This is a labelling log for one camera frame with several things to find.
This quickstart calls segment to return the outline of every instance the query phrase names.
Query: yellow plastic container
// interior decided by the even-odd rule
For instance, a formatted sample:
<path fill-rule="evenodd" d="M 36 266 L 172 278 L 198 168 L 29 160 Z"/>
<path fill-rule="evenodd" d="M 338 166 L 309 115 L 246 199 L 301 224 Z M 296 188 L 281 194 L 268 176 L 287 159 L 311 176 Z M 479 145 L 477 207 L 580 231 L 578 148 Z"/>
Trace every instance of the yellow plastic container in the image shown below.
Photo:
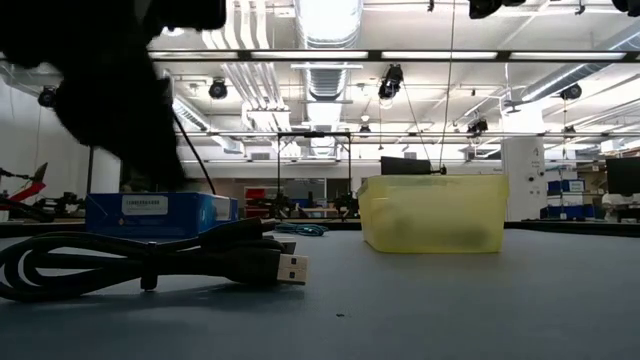
<path fill-rule="evenodd" d="M 384 175 L 358 191 L 364 239 L 392 253 L 490 253 L 502 248 L 504 175 Z"/>

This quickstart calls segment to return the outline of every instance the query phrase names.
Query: table surface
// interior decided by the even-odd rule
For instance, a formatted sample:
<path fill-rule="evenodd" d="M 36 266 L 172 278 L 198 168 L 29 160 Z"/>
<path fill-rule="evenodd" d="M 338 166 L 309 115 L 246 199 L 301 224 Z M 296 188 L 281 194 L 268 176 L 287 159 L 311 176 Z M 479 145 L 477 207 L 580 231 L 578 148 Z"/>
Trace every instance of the table surface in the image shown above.
<path fill-rule="evenodd" d="M 0 300 L 3 359 L 638 359 L 640 239 L 507 230 L 503 252 L 390 255 L 300 238 L 307 286 L 164 277 Z M 18 241 L 0 240 L 0 247 Z"/>

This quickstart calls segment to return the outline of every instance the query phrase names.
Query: blue cardboard box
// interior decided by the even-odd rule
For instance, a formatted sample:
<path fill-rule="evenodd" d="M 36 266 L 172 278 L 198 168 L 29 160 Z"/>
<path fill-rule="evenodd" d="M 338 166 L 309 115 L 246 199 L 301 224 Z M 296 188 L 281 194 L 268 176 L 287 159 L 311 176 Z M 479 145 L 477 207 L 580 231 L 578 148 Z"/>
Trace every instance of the blue cardboard box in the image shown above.
<path fill-rule="evenodd" d="M 87 231 L 130 239 L 198 236 L 238 220 L 236 199 L 204 193 L 89 194 Z"/>

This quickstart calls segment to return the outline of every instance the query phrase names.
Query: white label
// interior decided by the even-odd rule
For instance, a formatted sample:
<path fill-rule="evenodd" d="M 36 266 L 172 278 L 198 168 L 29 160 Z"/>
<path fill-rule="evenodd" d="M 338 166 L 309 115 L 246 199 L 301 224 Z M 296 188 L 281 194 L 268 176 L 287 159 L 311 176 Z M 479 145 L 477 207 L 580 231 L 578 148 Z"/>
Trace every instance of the white label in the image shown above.
<path fill-rule="evenodd" d="M 125 195 L 122 197 L 124 215 L 167 215 L 169 199 L 159 195 Z"/>
<path fill-rule="evenodd" d="M 570 192 L 583 192 L 584 183 L 582 181 L 569 181 Z"/>
<path fill-rule="evenodd" d="M 231 199 L 216 197 L 213 207 L 216 209 L 216 220 L 231 220 Z"/>

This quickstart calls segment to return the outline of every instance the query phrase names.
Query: usb cable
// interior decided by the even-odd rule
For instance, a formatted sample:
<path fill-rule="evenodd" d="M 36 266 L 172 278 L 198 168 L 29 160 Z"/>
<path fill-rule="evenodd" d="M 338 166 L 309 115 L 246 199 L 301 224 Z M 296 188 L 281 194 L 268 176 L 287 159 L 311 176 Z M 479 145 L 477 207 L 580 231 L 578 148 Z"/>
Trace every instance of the usb cable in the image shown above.
<path fill-rule="evenodd" d="M 0 297 L 20 302 L 65 300 L 137 278 L 141 288 L 150 291 L 161 275 L 208 275 L 256 285 L 305 284 L 308 258 L 293 255 L 262 231 L 259 219 L 249 219 L 218 226 L 194 239 L 162 244 L 89 233 L 37 235 L 0 252 L 6 279 L 0 282 Z M 62 248 L 105 256 L 52 252 Z M 50 276 L 38 269 L 79 272 Z"/>

